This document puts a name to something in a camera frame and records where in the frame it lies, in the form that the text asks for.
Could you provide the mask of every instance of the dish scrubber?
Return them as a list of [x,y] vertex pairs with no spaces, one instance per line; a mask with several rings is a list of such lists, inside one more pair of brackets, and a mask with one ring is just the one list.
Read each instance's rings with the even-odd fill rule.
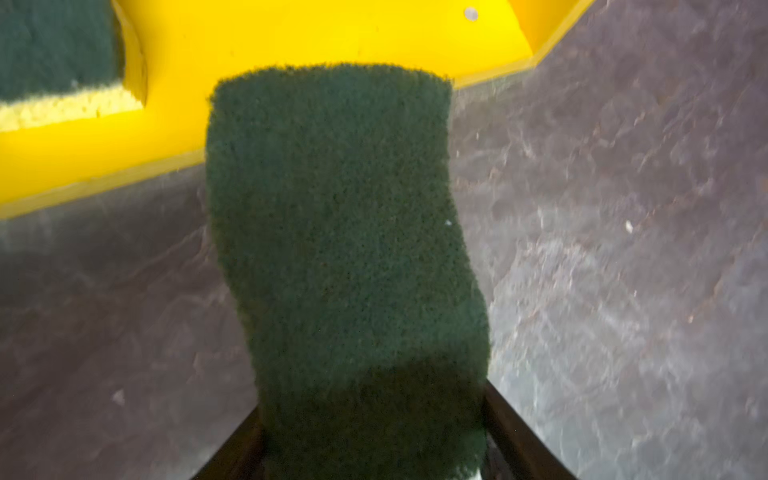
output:
[[117,2],[0,2],[0,131],[137,110],[145,84]]
[[451,85],[388,65],[220,84],[210,221],[274,480],[472,477],[485,302],[449,190]]

